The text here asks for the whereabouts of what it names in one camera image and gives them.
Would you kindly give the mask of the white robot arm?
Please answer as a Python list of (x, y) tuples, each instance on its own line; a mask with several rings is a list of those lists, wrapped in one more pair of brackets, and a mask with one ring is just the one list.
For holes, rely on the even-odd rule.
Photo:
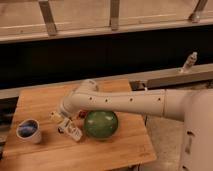
[(73, 140), (82, 132), (73, 123), (81, 110), (146, 114), (184, 123), (179, 171), (213, 171), (213, 89), (158, 89), (102, 92), (87, 79), (71, 90), (50, 114)]

